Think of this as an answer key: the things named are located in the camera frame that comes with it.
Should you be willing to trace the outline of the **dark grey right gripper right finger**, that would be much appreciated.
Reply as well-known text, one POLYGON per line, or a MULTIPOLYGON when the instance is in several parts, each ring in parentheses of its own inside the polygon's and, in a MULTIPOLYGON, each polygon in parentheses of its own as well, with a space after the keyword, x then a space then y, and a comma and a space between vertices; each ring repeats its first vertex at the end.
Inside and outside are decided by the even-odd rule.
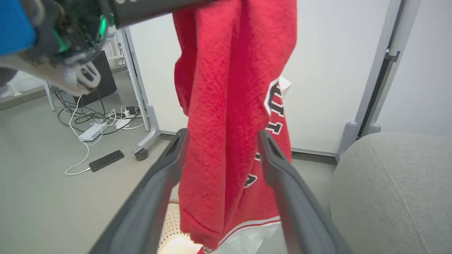
POLYGON ((267 184, 273 189, 289 254, 352 254, 272 135, 261 130, 258 148, 267 184))

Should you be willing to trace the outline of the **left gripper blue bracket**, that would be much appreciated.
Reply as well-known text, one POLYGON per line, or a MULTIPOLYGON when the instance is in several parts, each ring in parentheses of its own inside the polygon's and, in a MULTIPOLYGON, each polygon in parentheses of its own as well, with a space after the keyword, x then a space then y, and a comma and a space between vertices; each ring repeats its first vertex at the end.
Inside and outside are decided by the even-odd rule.
POLYGON ((18 55, 36 65, 85 64, 99 55, 108 40, 109 28, 128 27, 209 2, 2 0, 1 59, 18 55))

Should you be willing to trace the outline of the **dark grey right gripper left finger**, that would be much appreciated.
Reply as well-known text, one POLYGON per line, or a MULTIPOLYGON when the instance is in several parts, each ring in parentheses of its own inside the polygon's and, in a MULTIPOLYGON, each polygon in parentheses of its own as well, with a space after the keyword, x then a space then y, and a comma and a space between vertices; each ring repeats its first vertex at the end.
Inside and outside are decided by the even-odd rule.
POLYGON ((171 191, 182 177, 190 140, 180 129, 89 251, 156 254, 171 191))

